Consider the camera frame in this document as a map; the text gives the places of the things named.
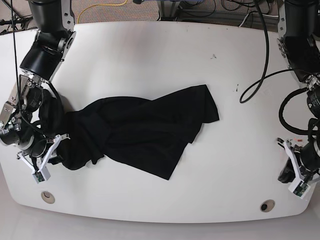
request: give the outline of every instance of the white table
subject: white table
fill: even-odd
[[[75,110],[112,96],[156,99],[207,84],[220,121],[204,124],[189,144],[169,181],[109,158],[77,171],[49,165],[51,178],[36,184],[30,169],[16,159],[18,149],[0,146],[0,163],[12,198],[21,205],[94,218],[156,222],[216,223],[279,218],[302,213],[304,200],[277,177],[287,158],[277,137],[294,138],[278,120],[278,109],[298,88],[290,73],[268,79],[248,103],[241,93],[261,77],[265,39],[260,30],[183,22],[108,22],[81,24],[53,84]],[[36,31],[16,34],[20,63]],[[286,68],[269,33],[268,72]],[[15,83],[12,35],[0,37],[3,104]],[[287,121],[306,128],[312,116],[301,95],[285,111]],[[55,196],[54,204],[41,198]],[[274,200],[271,212],[261,212]]]

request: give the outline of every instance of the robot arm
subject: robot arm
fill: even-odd
[[[320,181],[314,178],[320,169],[320,52],[315,36],[320,36],[319,0],[278,0],[278,46],[293,77],[301,89],[292,92],[281,104],[279,118],[282,125],[298,135],[308,135],[305,146],[291,146],[290,141],[278,139],[289,159],[278,180],[291,183],[289,190],[303,198],[311,184]],[[287,102],[294,96],[307,92],[307,104],[316,117],[311,118],[308,130],[289,126],[283,119]]]
[[[0,113],[0,143],[16,145],[21,150],[18,158],[23,158],[23,161],[26,161],[25,156],[29,156],[32,165],[29,163],[28,166],[34,168],[33,175],[37,182],[42,182],[50,177],[42,163],[46,164],[49,159],[56,157],[52,146],[57,148],[59,138],[52,135],[53,132],[50,132],[48,137],[44,134],[45,127],[42,123],[31,123],[31,120],[33,113],[43,104],[45,94],[48,96],[48,91],[42,88],[43,83],[49,84],[53,92],[58,94],[51,81],[75,39],[75,16],[71,9],[71,0],[28,2],[38,32],[20,65],[23,74],[19,76],[19,86],[15,84]],[[56,97],[57,101],[61,102],[59,95]],[[60,138],[63,140],[68,136],[63,135]]]

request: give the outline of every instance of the black cable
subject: black cable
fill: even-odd
[[[250,28],[252,29],[252,25],[254,24],[254,12],[255,11],[252,11],[251,12],[251,15],[252,15],[252,18],[251,18],[251,25],[250,25]]]
[[[202,4],[204,2],[204,0],[203,1],[197,1],[195,4],[191,4],[191,3],[187,2],[187,1],[182,1],[182,2],[185,5],[189,6],[189,7],[194,7],[194,6],[198,6],[198,5]]]
[[[41,139],[40,141],[38,141],[36,144],[40,144],[40,143],[42,143],[42,142],[47,142],[48,143],[48,138],[44,138],[44,139]],[[31,151],[30,151],[30,158],[31,158],[31,160],[32,160],[32,158],[35,158],[36,160],[37,160],[37,158],[39,158],[40,157],[40,155],[39,156],[33,156],[33,152],[34,152],[34,147],[35,146],[33,146],[33,148],[31,149]]]
[[[268,5],[268,12],[267,14],[269,14],[271,12],[271,7],[270,7],[270,3],[268,0],[265,0],[266,1],[266,4]]]
[[[51,82],[47,83],[49,85],[49,88],[51,89],[51,91],[53,92],[53,94],[55,95],[57,102],[58,102],[58,117],[57,117],[57,127],[60,127],[62,122],[63,122],[63,116],[64,116],[64,106],[62,104],[61,98],[59,93],[57,92],[57,90],[55,89],[55,87],[52,85]]]
[[[158,14],[159,14],[159,17],[158,17],[157,21],[159,21],[161,18],[160,11],[158,11]]]
[[[199,16],[199,15],[193,15],[193,14],[191,14],[191,13],[188,13],[188,12],[186,12],[186,11],[183,11],[183,9],[182,9],[182,11],[183,11],[185,14],[188,14],[188,15],[193,16],[193,17],[206,18],[206,17],[209,17],[209,16],[211,16],[212,14],[214,14],[214,12],[216,11],[216,7],[217,7],[216,0],[213,0],[213,2],[214,2],[214,9],[213,9],[213,11],[212,11],[210,14],[208,14],[208,15]]]
[[[249,13],[247,13],[247,16],[246,16],[246,19],[244,20],[243,23],[240,23],[240,25],[242,24],[242,26],[246,23],[246,21],[249,19],[250,17],[250,14],[252,15],[252,22],[251,22],[251,26],[252,26],[252,23],[254,21],[254,14],[253,13],[257,13],[257,11],[251,11]]]
[[[253,0],[253,1],[254,1],[256,10],[259,13],[259,17],[260,17],[260,20],[261,20],[261,23],[262,23],[262,26],[263,26],[263,32],[264,32],[264,37],[265,37],[265,63],[264,63],[264,69],[263,69],[262,77],[261,77],[261,79],[259,81],[258,86],[253,91],[253,93],[248,98],[246,98],[245,100],[242,100],[242,96],[243,95],[240,97],[239,101],[240,101],[241,104],[244,104],[244,103],[248,102],[259,91],[262,83],[265,80],[267,69],[268,69],[268,63],[269,63],[269,47],[270,46],[269,46],[269,37],[268,37],[267,25],[265,23],[264,16],[262,15],[258,0]]]
[[[33,168],[36,172],[39,171],[39,168],[37,166],[37,158],[36,157],[33,157],[30,153],[30,158],[31,158],[31,162],[32,162],[32,165],[33,165]]]
[[[302,129],[299,129],[299,128],[296,128],[296,127],[293,127],[291,125],[289,125],[285,119],[284,119],[284,110],[285,110],[285,106],[287,105],[287,103],[290,101],[290,99],[292,99],[293,97],[299,95],[299,94],[302,94],[302,93],[305,93],[307,91],[307,88],[304,87],[304,88],[301,88],[301,89],[297,89],[293,92],[291,92],[284,100],[283,102],[281,103],[281,106],[279,108],[279,120],[280,120],[280,123],[282,124],[282,126],[284,126],[285,129],[287,129],[288,131],[294,133],[294,134],[297,134],[297,135],[308,135],[308,130],[302,130]],[[316,135],[317,134],[317,131],[312,131],[312,135]]]
[[[311,72],[308,72],[308,71],[305,71],[305,70],[302,70],[302,69],[296,69],[296,68],[291,68],[291,69],[285,69],[285,70],[280,70],[280,71],[276,71],[276,72],[273,72],[267,76],[265,76],[264,79],[267,79],[267,78],[270,78],[274,75],[277,75],[277,74],[281,74],[281,73],[285,73],[285,72],[291,72],[291,71],[301,71],[303,73],[306,73],[306,74],[309,74],[315,78],[317,78],[319,81],[320,81],[320,77],[318,77],[317,75],[311,73]],[[258,83],[260,82],[260,80],[256,81],[255,83],[251,84],[241,95],[240,99],[242,99],[244,97],[244,95],[251,89],[253,88],[255,85],[257,85]]]
[[[17,15],[19,17],[19,15],[17,14],[17,12],[14,10],[14,7],[12,6],[12,1],[11,1],[11,6],[9,6],[9,4],[5,1],[5,0],[2,0],[2,2],[4,3],[4,5],[7,6],[8,9],[11,10],[11,12],[14,13],[14,15]]]
[[[251,1],[251,2],[241,2],[241,1],[236,1],[236,0],[226,0],[230,3],[236,3],[236,4],[239,4],[240,6],[244,6],[244,7],[247,7],[247,8],[254,8],[255,7],[255,0],[254,1]]]
[[[20,16],[20,17],[18,17],[18,19],[23,19],[23,18],[25,18],[25,17],[29,17],[29,16],[32,16],[32,14],[28,14],[28,15]]]
[[[15,35],[15,23],[14,23],[14,11],[13,11],[13,0],[11,2],[11,24],[12,24],[12,33],[13,33],[13,48],[14,48],[14,63],[15,63],[15,77],[16,77],[16,88],[18,95],[18,107],[21,113],[21,118],[25,121],[26,124],[29,125],[33,130],[40,133],[41,135],[45,135],[45,133],[38,127],[33,126],[23,115],[22,105],[21,105],[21,89],[20,89],[20,81],[18,77],[18,64],[17,64],[17,48],[16,48],[16,35]]]
[[[41,125],[41,121],[40,121],[40,120],[34,121],[34,122],[32,123],[32,125],[33,125],[33,126],[39,126],[39,125]]]
[[[237,6],[236,8],[229,9],[229,8],[227,8],[227,7],[225,6],[224,0],[221,0],[221,6],[222,6],[225,10],[227,10],[227,11],[236,11],[236,10],[238,10],[239,8],[242,7],[242,5],[238,4],[238,6]]]

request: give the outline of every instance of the round hole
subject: round hole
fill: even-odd
[[[69,42],[67,43],[67,45],[66,45],[66,48],[67,48],[67,49],[69,49],[69,48],[71,47],[71,44],[73,43],[73,41],[74,41],[74,38],[72,37],[72,38],[69,40]]]
[[[275,201],[267,200],[261,204],[260,210],[261,212],[268,213],[275,207],[275,205],[276,205]]]
[[[56,200],[55,197],[48,191],[43,191],[41,193],[41,198],[43,201],[45,201],[47,204],[53,204]]]

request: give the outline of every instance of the black fabric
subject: black fabric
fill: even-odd
[[[206,85],[189,87],[156,100],[108,97],[83,110],[68,112],[59,133],[68,133],[58,147],[71,170],[109,158],[168,180],[186,145],[202,123],[219,120]]]
[[[44,89],[42,91],[42,103],[39,108],[39,119],[41,129],[45,133],[54,134],[59,129],[57,118],[64,114],[64,110],[59,109],[58,100],[51,93]]]

